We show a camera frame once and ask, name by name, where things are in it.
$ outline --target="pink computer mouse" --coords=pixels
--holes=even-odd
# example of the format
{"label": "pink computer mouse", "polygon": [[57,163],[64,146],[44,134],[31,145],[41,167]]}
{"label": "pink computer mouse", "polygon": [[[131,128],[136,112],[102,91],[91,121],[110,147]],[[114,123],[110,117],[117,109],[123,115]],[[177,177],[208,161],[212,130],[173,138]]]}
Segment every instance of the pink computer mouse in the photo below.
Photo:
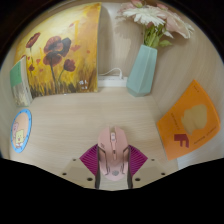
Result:
{"label": "pink computer mouse", "polygon": [[122,179],[128,172],[129,147],[125,132],[119,127],[105,128],[98,137],[99,166],[109,180]]}

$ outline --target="vase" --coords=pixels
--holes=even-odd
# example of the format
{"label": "vase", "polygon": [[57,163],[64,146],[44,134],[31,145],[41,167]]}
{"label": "vase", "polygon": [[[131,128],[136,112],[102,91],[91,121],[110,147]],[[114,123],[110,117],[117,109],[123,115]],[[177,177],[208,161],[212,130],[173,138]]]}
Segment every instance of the vase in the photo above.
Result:
{"label": "vase", "polygon": [[157,59],[157,49],[141,45],[126,87],[128,92],[141,97],[150,93]]}

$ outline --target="sticker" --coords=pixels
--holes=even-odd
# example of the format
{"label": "sticker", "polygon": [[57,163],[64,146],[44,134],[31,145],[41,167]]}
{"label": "sticker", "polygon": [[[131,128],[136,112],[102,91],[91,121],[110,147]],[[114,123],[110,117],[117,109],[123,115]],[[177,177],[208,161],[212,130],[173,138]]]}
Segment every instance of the sticker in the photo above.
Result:
{"label": "sticker", "polygon": [[29,140],[32,126],[31,113],[27,109],[21,110],[13,120],[11,127],[11,145],[13,149],[20,153],[22,152]]}

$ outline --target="painting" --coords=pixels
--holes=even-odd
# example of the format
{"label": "painting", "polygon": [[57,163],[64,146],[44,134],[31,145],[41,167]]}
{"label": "painting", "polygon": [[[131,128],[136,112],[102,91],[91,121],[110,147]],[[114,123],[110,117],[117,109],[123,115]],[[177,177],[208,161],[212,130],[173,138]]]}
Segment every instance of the painting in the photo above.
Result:
{"label": "painting", "polygon": [[101,3],[63,10],[37,25],[17,45],[14,64],[27,57],[32,97],[97,92]]}

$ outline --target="orange paper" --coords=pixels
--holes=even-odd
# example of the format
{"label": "orange paper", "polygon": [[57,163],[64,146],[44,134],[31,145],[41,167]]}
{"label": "orange paper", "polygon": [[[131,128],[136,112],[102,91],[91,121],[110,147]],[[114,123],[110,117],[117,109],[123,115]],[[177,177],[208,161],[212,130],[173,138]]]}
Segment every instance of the orange paper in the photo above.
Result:
{"label": "orange paper", "polygon": [[168,160],[201,147],[220,131],[220,119],[207,93],[193,80],[157,122]]}

